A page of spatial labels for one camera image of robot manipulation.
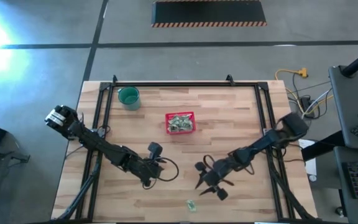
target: table leg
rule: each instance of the table leg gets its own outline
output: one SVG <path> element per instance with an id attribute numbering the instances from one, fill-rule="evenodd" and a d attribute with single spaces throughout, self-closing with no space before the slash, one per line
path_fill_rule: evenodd
<path id="1" fill-rule="evenodd" d="M 327 152 L 331 152 L 335 146 L 345 146 L 342 131 L 338 131 L 323 140 L 302 149 L 303 160 L 308 161 Z"/>
<path id="2" fill-rule="evenodd" d="M 340 208 L 342 209 L 342 215 L 343 215 L 344 217 L 347 217 L 345 202 L 343 201 L 342 189 L 338 189 L 338 193 L 339 193 L 339 198 L 341 199 L 341 206 L 340 206 Z"/>

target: black metal frame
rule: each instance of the black metal frame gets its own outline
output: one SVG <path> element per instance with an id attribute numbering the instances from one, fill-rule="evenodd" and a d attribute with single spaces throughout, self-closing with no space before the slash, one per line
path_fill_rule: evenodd
<path id="1" fill-rule="evenodd" d="M 108 125 L 109 111 L 111 108 L 112 93 L 113 93 L 114 87 L 129 86 L 129 85 L 130 86 L 242 86 L 242 87 L 248 86 L 248 87 L 252 87 L 255 90 L 255 97 L 256 97 L 256 101 L 257 101 L 257 107 L 258 107 L 259 118 L 260 118 L 260 128 L 262 130 L 262 133 L 264 133 L 266 131 L 267 125 L 265 122 L 264 109 L 263 109 L 262 99 L 261 99 L 261 94 L 260 94 L 261 91 L 265 95 L 270 125 L 271 125 L 271 127 L 273 127 L 275 125 L 273 106 L 272 106 L 272 101 L 270 99 L 269 86 L 268 86 L 267 82 L 235 82 L 232 79 L 231 75 L 228 75 L 226 80 L 227 80 L 227 82 L 208 82 L 208 81 L 205 81 L 205 82 L 117 82 L 117 78 L 116 78 L 116 76 L 114 76 L 112 82 L 102 82 L 100 84 L 98 101 L 96 103 L 95 115 L 94 115 L 92 128 L 93 129 L 98 128 L 99 114 L 101 111 L 101 105 L 102 105 L 104 92 L 106 90 L 108 90 L 106 110 L 104 113 L 104 119 L 103 119 L 103 125 L 102 125 L 102 127 L 106 128 Z M 76 209 L 75 219 L 74 220 L 68 220 L 68 219 L 53 220 L 54 223 L 67 223 L 67 222 L 89 223 L 89 222 L 93 221 L 94 207 L 96 204 L 96 196 L 97 196 L 97 190 L 98 190 L 99 173 L 100 173 L 101 161 L 102 161 L 102 157 L 103 157 L 102 153 L 98 152 L 94 171 L 90 175 L 91 160 L 92 160 L 93 154 L 94 154 L 94 151 L 88 151 L 88 153 L 86 155 L 83 179 L 82 179 L 82 183 L 81 183 L 80 196 L 77 195 L 77 197 L 75 199 L 75 201 L 79 201 L 79 203 L 76 204 L 77 209 Z M 271 170 L 271 166 L 273 166 L 273 149 L 266 150 L 266 156 L 267 156 L 267 160 L 268 160 L 267 165 L 269 167 L 269 170 Z M 286 185 L 288 186 L 287 173 L 285 171 L 283 156 L 282 156 L 282 152 L 280 150 L 277 151 L 277 161 L 279 164 L 278 168 L 279 168 L 280 176 L 284 180 Z M 272 192 L 273 192 L 273 199 L 275 202 L 275 207 L 276 207 L 276 212 L 277 212 L 277 220 L 282 220 L 284 217 L 283 217 L 283 210 L 282 210 L 282 205 L 281 205 L 281 201 L 280 201 L 280 195 L 279 195 L 279 191 L 278 191 L 278 185 L 272 176 L 270 176 L 270 181 L 272 183 Z M 91 184 L 93 184 L 93 186 L 92 186 L 92 190 L 91 190 L 88 215 L 86 218 L 82 218 L 83 197 L 85 196 L 86 191 L 90 188 Z M 293 206 L 291 205 L 289 199 L 286 196 L 285 196 L 285 199 L 287 201 L 287 209 L 288 209 L 289 219 L 293 220 L 293 219 L 295 219 L 295 213 L 293 210 Z"/>

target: wooden tabletop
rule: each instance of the wooden tabletop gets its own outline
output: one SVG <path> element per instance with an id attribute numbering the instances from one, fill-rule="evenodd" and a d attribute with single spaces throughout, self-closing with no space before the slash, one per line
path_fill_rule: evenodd
<path id="1" fill-rule="evenodd" d="M 267 81 L 276 119 L 290 112 L 282 81 Z M 98 98 L 100 82 L 84 82 L 77 111 L 84 113 L 85 125 L 90 128 Z M 198 171 L 194 164 L 205 154 L 215 159 L 227 156 L 229 151 L 250 145 L 262 136 L 254 89 L 251 87 L 139 87 L 142 106 L 137 111 L 126 111 L 114 89 L 109 115 L 111 131 L 108 142 L 125 145 L 142 157 L 147 157 L 147 146 L 154 141 L 163 147 L 162 156 L 173 159 L 180 168 L 172 182 L 157 181 L 154 188 L 144 190 L 139 179 L 125 173 L 103 158 L 94 222 L 252 222 L 276 221 L 272 187 L 266 155 L 258 154 L 252 161 L 255 175 L 246 171 L 231 172 L 226 179 L 235 184 L 221 184 L 229 196 L 220 201 L 216 194 L 199 194 Z M 100 124 L 103 120 L 102 109 Z M 168 135 L 165 113 L 194 111 L 197 130 L 191 134 Z M 265 117 L 269 124 L 266 108 Z M 69 143 L 67 153 L 79 147 Z M 70 155 L 63 167 L 53 208 L 52 218 L 61 215 L 78 193 L 85 164 L 86 149 Z M 288 147 L 285 160 L 301 159 L 296 147 Z M 171 164 L 162 164 L 161 178 L 175 175 Z M 292 192 L 307 211 L 316 216 L 304 163 L 286 162 L 288 181 Z M 283 209 L 285 200 L 281 193 Z M 190 212 L 186 201 L 193 200 L 196 212 Z M 86 200 L 84 215 L 87 213 Z"/>

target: gray floor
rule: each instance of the gray floor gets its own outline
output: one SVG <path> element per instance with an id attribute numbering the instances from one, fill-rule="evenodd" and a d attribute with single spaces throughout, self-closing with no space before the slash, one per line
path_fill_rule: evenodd
<path id="1" fill-rule="evenodd" d="M 202 41 L 358 40 L 358 1 L 262 1 L 267 27 L 150 28 L 151 0 L 110 0 L 100 43 Z M 102 0 L 0 1 L 0 44 L 91 43 Z M 31 154 L 12 168 L 0 194 L 0 223 L 50 218 L 67 142 L 44 125 L 55 105 L 75 107 L 89 49 L 0 50 L 0 127 Z M 304 88 L 328 81 L 328 68 L 358 57 L 358 45 L 307 47 L 202 47 L 98 49 L 90 80 L 271 80 L 280 68 L 307 67 Z M 292 75 L 279 75 L 293 88 Z M 329 84 L 302 92 L 316 98 Z M 331 100 L 328 113 L 307 135 L 321 139 L 340 128 Z M 318 171 L 329 163 L 318 161 Z M 319 217 L 345 222 L 333 210 L 337 192 L 312 185 Z"/>

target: red box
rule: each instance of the red box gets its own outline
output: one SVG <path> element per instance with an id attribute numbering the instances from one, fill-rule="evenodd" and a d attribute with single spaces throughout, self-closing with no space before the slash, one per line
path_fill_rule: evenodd
<path id="1" fill-rule="evenodd" d="M 193 122 L 193 130 L 191 131 L 178 131 L 178 132 L 170 132 L 168 130 L 169 123 L 168 121 L 171 120 L 175 115 L 184 116 L 190 114 L 190 120 Z M 194 117 L 194 112 L 179 112 L 179 113 L 169 113 L 165 114 L 165 129 L 167 130 L 167 134 L 187 134 L 192 133 L 193 131 L 196 131 L 196 120 Z"/>

